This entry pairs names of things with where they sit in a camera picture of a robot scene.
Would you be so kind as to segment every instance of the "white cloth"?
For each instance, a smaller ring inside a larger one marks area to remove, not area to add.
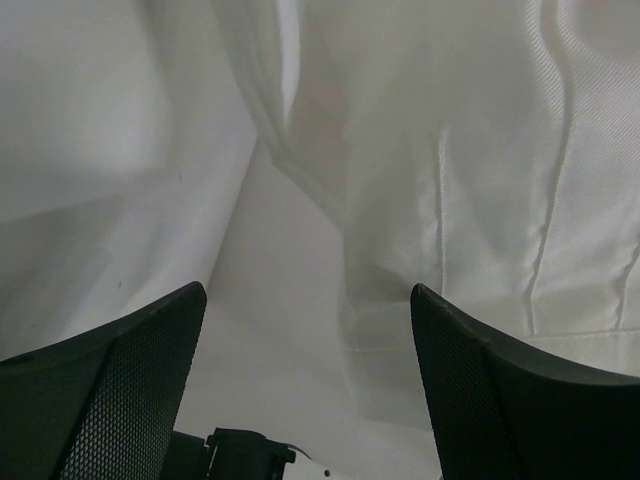
[[[428,425],[419,281],[541,348],[640,374],[640,4],[212,3],[274,161],[343,229],[363,415]]]
[[[0,358],[205,285],[256,134],[206,0],[0,5]]]

